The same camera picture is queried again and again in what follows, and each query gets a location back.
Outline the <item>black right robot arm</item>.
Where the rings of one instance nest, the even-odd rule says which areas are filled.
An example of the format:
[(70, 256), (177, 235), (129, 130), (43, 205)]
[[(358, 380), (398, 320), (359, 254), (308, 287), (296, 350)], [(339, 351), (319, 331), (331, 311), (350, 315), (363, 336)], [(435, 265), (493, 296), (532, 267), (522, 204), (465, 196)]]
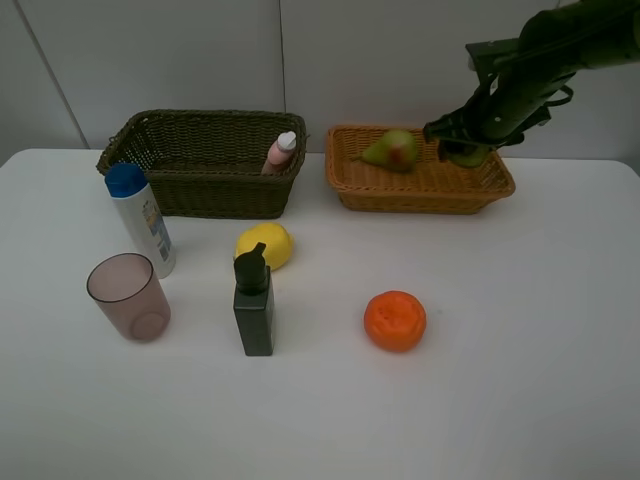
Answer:
[(440, 159), (475, 168), (569, 103), (577, 72), (638, 61), (639, 4), (576, 1), (539, 12), (516, 38), (466, 50), (479, 85), (462, 107), (426, 123), (423, 136), (436, 142)]

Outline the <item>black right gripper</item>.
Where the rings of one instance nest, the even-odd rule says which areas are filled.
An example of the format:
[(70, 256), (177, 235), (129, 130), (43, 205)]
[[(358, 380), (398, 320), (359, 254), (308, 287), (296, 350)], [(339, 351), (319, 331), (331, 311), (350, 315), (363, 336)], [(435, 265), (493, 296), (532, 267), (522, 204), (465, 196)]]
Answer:
[(466, 50), (478, 88), (454, 117), (423, 127), (425, 140), (438, 142), (441, 160), (453, 161), (463, 149), (519, 145), (526, 130), (551, 119), (550, 108), (573, 97), (567, 83), (575, 72), (553, 60), (522, 60), (515, 38), (471, 43)]

